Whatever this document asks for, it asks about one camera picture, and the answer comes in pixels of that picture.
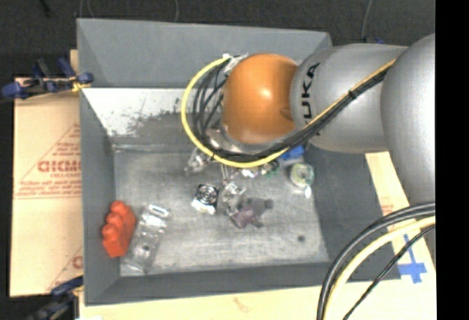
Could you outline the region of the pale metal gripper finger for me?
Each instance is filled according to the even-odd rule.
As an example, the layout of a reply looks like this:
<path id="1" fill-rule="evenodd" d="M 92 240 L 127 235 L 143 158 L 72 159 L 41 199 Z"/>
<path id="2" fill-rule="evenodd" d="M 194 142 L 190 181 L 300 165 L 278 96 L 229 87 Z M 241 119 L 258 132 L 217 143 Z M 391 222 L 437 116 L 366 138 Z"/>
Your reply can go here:
<path id="1" fill-rule="evenodd" d="M 211 162 L 212 160 L 209 155 L 199 148 L 194 148 L 188 158 L 186 167 L 184 167 L 184 173 L 186 175 L 199 174 L 203 172 Z"/>

